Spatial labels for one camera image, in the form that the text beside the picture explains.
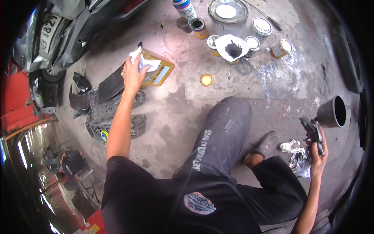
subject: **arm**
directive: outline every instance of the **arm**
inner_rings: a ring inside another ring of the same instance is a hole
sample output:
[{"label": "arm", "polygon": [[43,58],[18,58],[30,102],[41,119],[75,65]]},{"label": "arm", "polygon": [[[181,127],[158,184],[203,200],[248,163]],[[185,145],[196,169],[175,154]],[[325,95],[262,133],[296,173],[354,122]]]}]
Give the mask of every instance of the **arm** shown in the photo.
[{"label": "arm", "polygon": [[108,134],[107,142],[107,161],[113,156],[124,156],[129,158],[131,143],[131,108],[136,93],[143,83],[145,74],[149,66],[142,69],[139,73],[140,55],[131,65],[130,57],[127,58],[123,67],[123,81],[125,90],[122,94],[121,102],[117,108],[116,114]]},{"label": "arm", "polygon": [[324,156],[318,154],[317,143],[312,144],[312,164],[310,166],[310,189],[308,198],[305,203],[303,212],[297,219],[294,228],[292,229],[291,234],[308,234],[313,228],[314,221],[316,219],[317,210],[318,210],[318,199],[319,199],[319,190],[321,188],[321,178],[322,173],[325,168],[328,149],[327,142],[325,139],[325,134],[320,126],[319,130],[321,131],[323,139],[323,148],[325,151]]},{"label": "arm", "polygon": [[64,160],[64,157],[66,157],[66,153],[62,154],[61,160],[60,160],[60,165],[62,165],[62,161]]}]

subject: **blue spray can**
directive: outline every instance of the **blue spray can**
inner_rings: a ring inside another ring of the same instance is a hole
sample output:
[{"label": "blue spray can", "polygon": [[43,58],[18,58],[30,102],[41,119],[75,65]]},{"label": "blue spray can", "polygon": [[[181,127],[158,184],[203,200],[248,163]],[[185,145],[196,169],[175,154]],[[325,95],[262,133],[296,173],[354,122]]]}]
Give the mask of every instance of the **blue spray can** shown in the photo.
[{"label": "blue spray can", "polygon": [[181,17],[184,17],[191,21],[197,18],[195,9],[193,8],[190,0],[171,0],[175,9],[179,12]]}]

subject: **black paint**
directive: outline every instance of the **black paint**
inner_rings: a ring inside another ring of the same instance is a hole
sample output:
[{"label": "black paint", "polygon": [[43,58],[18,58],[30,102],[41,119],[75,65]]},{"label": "black paint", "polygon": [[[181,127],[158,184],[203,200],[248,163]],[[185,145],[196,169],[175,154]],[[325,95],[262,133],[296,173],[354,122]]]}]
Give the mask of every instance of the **black paint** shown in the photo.
[{"label": "black paint", "polygon": [[231,44],[228,44],[226,47],[225,47],[225,51],[232,57],[232,58],[236,58],[238,57],[239,55],[242,54],[242,50],[243,48],[240,47],[239,45],[236,45],[232,40],[231,40]]}]

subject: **person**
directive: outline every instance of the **person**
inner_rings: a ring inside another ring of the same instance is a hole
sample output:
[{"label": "person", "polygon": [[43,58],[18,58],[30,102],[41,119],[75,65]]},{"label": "person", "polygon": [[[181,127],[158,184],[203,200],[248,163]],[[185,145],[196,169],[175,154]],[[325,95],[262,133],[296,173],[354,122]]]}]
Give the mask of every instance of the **person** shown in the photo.
[{"label": "person", "polygon": [[85,159],[82,157],[83,153],[78,150],[64,152],[60,160],[60,169],[58,177],[73,177],[79,170],[85,167]]},{"label": "person", "polygon": [[106,231],[113,233],[261,233],[259,225],[297,217],[293,233],[309,233],[318,208],[321,177],[328,155],[312,144],[308,198],[279,156],[269,157],[279,135],[270,132],[245,157],[262,188],[236,183],[231,168],[249,133],[251,107],[227,97],[208,113],[191,155],[171,179],[155,179],[129,159],[133,98],[148,70],[138,72],[140,57],[123,67],[125,89],[107,142],[107,178],[102,199]]}]

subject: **white rag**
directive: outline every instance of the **white rag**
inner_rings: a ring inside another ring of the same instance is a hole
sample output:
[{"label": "white rag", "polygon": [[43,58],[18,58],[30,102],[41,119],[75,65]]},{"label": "white rag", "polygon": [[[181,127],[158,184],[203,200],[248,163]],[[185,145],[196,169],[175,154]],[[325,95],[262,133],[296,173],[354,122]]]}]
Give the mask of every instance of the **white rag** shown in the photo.
[{"label": "white rag", "polygon": [[295,175],[304,178],[310,177],[310,163],[306,161],[305,149],[299,147],[300,142],[292,139],[292,141],[283,143],[280,146],[282,152],[293,154],[289,160],[289,167]]},{"label": "white rag", "polygon": [[[129,53],[131,57],[131,65],[134,65],[134,61],[137,58],[138,54],[141,52],[141,46],[139,46],[134,52]],[[144,59],[143,55],[140,54],[140,61],[139,61],[139,73],[143,69],[143,67],[150,66],[147,72],[154,72],[157,70],[161,63],[161,60],[147,60]]]}]

